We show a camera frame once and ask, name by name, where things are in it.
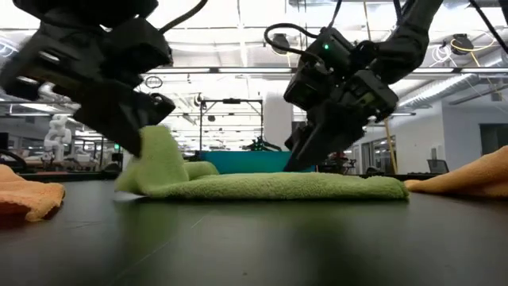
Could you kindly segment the green microfiber towel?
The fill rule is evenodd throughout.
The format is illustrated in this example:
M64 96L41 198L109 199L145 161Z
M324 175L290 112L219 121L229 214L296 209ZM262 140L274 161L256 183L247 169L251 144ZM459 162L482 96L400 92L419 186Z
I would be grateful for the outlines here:
M207 161L186 161L165 126L140 131L141 154L115 180L117 191L151 199L407 199L391 177L361 178L320 172L221 174Z

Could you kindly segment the blue plastic bin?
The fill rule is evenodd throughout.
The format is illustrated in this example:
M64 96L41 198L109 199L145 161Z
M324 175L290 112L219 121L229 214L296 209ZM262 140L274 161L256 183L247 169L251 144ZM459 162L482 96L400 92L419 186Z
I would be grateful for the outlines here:
M220 174L282 172L291 153L268 151L202 151L199 158Z

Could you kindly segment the long ceiling light strip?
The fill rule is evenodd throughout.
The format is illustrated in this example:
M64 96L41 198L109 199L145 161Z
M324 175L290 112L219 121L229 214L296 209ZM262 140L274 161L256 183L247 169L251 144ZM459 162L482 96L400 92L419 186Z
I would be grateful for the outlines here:
M502 74L508 73L508 68L417 68L412 71L413 74Z
M147 74L291 74L296 68L157 68L147 71Z

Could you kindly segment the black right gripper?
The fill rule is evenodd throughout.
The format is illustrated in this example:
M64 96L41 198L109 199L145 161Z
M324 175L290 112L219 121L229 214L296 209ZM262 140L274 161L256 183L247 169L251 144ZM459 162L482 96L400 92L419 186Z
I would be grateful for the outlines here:
M363 135L365 117L384 119L394 113L397 95L370 66L378 45L369 40L353 44L337 29L323 27L308 51L324 63L330 99L307 112L285 146L291 151L284 171L320 164L333 152L343 151Z

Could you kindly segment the black metal frame rig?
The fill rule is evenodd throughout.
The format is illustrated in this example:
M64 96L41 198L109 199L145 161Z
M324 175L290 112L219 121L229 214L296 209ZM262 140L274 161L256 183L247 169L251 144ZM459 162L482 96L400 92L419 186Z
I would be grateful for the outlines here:
M203 110L204 105L208 102L211 102L212 105L206 110L210 111L218 102L222 104L241 104L243 102L247 103L254 111L258 113L260 116L260 136L263 137L264 135L264 101L263 99L235 99L235 98L228 98L228 99L202 99L199 103L199 152L202 151L203 147L203 116L205 115L205 111ZM260 112L253 107L252 103L256 102L260 104Z

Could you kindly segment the orange fluffy microfiber towel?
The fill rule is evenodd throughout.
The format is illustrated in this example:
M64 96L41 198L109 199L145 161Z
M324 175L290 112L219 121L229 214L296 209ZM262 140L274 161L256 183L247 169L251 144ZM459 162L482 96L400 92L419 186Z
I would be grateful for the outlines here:
M508 145L454 171L404 184L411 192L508 199Z

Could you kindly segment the orange-yellow ribbed microfiber towel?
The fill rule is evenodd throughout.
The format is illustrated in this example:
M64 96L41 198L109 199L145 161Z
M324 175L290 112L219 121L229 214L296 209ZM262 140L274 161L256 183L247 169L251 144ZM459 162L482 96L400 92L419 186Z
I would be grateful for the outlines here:
M28 222L43 220L61 207L64 196L62 184L25 180L12 168L0 164L0 220L13 217Z

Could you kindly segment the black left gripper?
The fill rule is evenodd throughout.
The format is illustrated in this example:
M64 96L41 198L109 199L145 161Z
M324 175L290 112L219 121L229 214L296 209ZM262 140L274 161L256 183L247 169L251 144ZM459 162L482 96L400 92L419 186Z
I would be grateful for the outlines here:
M140 129L161 123L175 104L133 88L145 72L172 63L164 35L142 17L97 33L43 23L0 68L0 87L37 99L42 84L54 84L79 104L77 121L138 157Z

